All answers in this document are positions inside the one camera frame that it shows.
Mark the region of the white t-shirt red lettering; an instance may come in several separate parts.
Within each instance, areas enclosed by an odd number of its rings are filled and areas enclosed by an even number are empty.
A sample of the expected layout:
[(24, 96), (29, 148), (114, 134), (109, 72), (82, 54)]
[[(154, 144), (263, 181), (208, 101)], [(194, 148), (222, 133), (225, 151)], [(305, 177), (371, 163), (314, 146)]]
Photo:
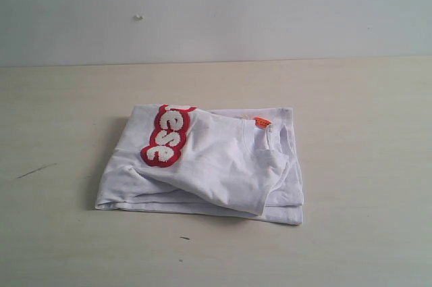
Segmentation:
[(303, 203), (292, 108), (137, 105), (95, 207), (297, 226)]

